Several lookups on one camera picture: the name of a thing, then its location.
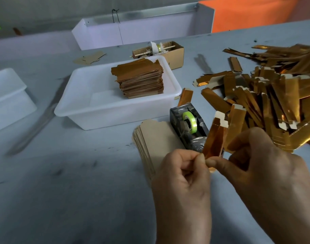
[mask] table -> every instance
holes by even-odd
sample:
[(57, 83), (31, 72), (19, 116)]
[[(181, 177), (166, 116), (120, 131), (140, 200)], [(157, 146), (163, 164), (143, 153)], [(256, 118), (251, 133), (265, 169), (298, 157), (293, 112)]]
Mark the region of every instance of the table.
[[(222, 52), (254, 52), (255, 44), (310, 45), (310, 20), (174, 39), (185, 47), (184, 66), (173, 71), (182, 87), (195, 92), (192, 104), (207, 125), (213, 107), (194, 88), (201, 74), (228, 70)], [(95, 64), (124, 61), (147, 43), (101, 49)], [(70, 52), (0, 63), (13, 68), (28, 86), (38, 110), (0, 131), (0, 243), (154, 243), (155, 209), (138, 151), (131, 141), (140, 122), (84, 131), (67, 117), (55, 117), (21, 153), (5, 156), (11, 145), (47, 108), (65, 77), (81, 67), (72, 61), (94, 51)], [(206, 64), (200, 63), (204, 57)], [(255, 63), (239, 57), (244, 73)], [(310, 169), (310, 146), (295, 154)], [(211, 243), (272, 243), (252, 218), (231, 184), (212, 176)]]

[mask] white plastic tray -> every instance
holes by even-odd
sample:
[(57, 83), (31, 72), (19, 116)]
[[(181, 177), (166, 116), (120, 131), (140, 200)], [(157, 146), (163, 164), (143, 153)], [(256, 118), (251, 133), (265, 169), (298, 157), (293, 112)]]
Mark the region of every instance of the white plastic tray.
[(133, 99), (123, 96), (111, 68), (133, 60), (79, 68), (73, 71), (55, 115), (68, 116), (84, 130), (168, 115), (181, 86), (163, 56), (148, 59), (158, 59), (164, 69), (164, 93)]
[(0, 70), (0, 130), (37, 109), (26, 87), (13, 69)]

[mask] black wire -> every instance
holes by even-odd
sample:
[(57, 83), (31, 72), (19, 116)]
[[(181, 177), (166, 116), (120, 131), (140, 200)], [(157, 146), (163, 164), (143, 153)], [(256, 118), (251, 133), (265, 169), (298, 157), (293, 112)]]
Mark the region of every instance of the black wire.
[(118, 20), (119, 23), (121, 24), (121, 22), (120, 22), (120, 20), (119, 20), (119, 15), (117, 14), (117, 12), (118, 12), (119, 10), (120, 10), (120, 9), (117, 9), (117, 10), (112, 9), (112, 19), (113, 19), (113, 23), (115, 23), (115, 22), (114, 22), (114, 17), (113, 17), (113, 11), (115, 11), (115, 12), (116, 12), (116, 16), (117, 16), (117, 20)]

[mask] stack of brown cardboard sheets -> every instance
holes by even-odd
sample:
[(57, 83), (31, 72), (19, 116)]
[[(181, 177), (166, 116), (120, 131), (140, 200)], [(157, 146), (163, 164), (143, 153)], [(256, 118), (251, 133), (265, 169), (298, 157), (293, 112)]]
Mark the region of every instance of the stack of brown cardboard sheets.
[[(233, 119), (237, 120), (233, 124), (234, 132), (263, 128), (276, 146), (293, 152), (306, 142), (310, 143), (310, 46), (256, 45), (253, 48), (267, 51), (247, 54), (224, 50), (259, 61), (262, 67), (255, 67), (251, 75), (241, 74), (241, 65), (236, 57), (231, 57), (231, 71), (204, 75), (194, 86), (206, 86), (202, 95), (217, 111), (226, 114), (229, 125), (234, 112)], [(218, 87), (224, 87), (224, 99), (213, 91)], [(243, 111), (235, 111), (242, 108), (246, 110), (245, 118)]]
[(170, 122), (151, 119), (143, 121), (134, 130), (133, 142), (138, 148), (149, 180), (156, 174), (167, 153), (175, 149), (185, 149)]
[(146, 58), (117, 65), (111, 69), (116, 82), (127, 98), (138, 98), (163, 93), (163, 68), (159, 61)]

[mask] open cardboard box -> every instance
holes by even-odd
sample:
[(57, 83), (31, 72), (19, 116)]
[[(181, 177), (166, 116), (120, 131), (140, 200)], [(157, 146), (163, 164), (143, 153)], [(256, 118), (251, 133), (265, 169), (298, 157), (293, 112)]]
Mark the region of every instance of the open cardboard box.
[[(184, 47), (182, 47), (181, 45), (179, 45), (178, 43), (176, 43), (174, 41), (163, 43), (164, 48), (167, 48), (167, 47), (170, 47), (173, 45), (175, 45), (175, 47), (167, 49), (168, 52), (160, 54), (161, 56), (165, 57), (167, 63), (169, 64), (169, 66), (172, 70), (176, 69), (176, 68), (181, 68), (183, 66), (183, 59), (184, 59)], [(151, 50), (152, 47), (148, 46), (148, 47), (145, 47), (142, 49), (134, 50), (133, 51), (133, 58), (138, 59), (141, 57), (147, 57), (147, 55), (138, 56), (138, 57), (136, 57), (135, 55), (145, 53), (149, 49)]]

